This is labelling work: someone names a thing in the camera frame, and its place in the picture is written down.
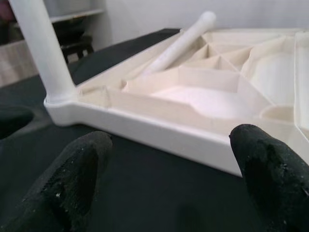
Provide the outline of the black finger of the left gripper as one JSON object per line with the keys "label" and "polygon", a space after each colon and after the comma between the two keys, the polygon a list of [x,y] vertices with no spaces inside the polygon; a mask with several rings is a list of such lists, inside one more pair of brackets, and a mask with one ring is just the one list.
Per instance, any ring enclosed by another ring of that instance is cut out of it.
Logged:
{"label": "black finger of the left gripper", "polygon": [[33,119],[33,112],[22,106],[0,107],[0,139],[5,139],[25,127]]}

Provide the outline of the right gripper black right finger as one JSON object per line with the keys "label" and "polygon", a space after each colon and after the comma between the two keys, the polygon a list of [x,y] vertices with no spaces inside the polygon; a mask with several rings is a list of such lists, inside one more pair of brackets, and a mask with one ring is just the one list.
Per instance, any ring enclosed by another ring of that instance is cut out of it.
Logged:
{"label": "right gripper black right finger", "polygon": [[309,230],[309,166],[286,143],[252,124],[229,135],[247,192],[268,232]]}

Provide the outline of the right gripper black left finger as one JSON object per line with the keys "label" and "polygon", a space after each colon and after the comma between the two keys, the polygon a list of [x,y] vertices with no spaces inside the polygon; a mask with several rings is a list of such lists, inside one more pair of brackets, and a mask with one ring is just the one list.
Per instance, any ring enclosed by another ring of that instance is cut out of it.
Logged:
{"label": "right gripper black left finger", "polygon": [[93,131],[70,142],[36,179],[2,232],[85,232],[112,137]]}

